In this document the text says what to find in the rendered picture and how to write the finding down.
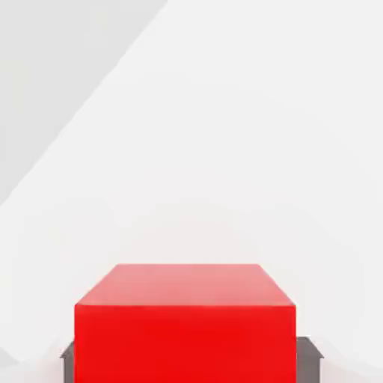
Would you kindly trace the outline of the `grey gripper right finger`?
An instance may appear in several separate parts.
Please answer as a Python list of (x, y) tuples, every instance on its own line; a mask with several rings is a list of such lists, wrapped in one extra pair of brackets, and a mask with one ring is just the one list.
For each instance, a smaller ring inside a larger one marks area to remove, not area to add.
[(296, 338), (296, 383), (340, 383), (339, 367), (310, 337)]

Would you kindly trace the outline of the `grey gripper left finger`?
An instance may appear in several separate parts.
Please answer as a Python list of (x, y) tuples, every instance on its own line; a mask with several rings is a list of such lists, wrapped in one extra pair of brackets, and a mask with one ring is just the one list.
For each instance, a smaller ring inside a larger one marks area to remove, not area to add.
[(74, 383), (74, 341), (55, 341), (44, 357), (44, 383)]

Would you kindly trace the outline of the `small red cube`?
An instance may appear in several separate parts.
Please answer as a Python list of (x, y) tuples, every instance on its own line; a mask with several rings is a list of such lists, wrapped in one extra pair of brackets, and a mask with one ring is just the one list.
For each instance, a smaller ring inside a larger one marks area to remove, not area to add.
[(295, 383), (295, 329), (258, 265), (119, 264), (74, 307), (74, 383)]

